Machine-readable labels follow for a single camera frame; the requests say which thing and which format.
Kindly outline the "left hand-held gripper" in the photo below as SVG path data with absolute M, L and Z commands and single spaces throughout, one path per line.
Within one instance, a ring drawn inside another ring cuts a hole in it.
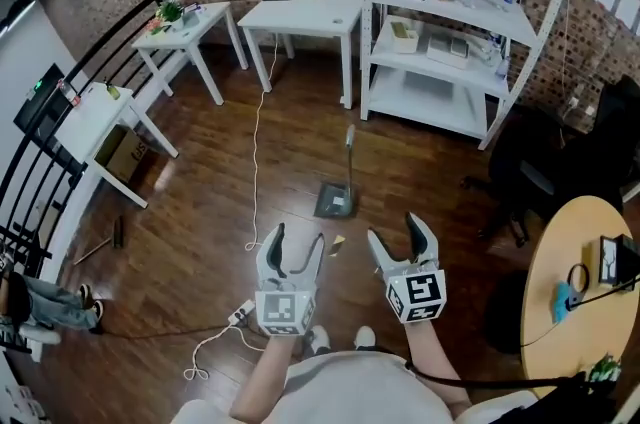
M 321 267 L 325 238 L 313 240 L 301 267 L 282 270 L 285 224 L 279 223 L 264 239 L 256 256 L 258 288 L 256 317 L 269 336 L 304 336 L 316 308 L 316 279 Z

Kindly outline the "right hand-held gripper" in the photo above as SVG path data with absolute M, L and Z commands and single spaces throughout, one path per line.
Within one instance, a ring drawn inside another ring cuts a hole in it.
M 402 324 L 435 319 L 446 304 L 438 239 L 416 214 L 407 212 L 405 222 L 414 262 L 397 261 L 381 236 L 373 228 L 367 230 L 369 250 L 386 286 L 386 300 Z

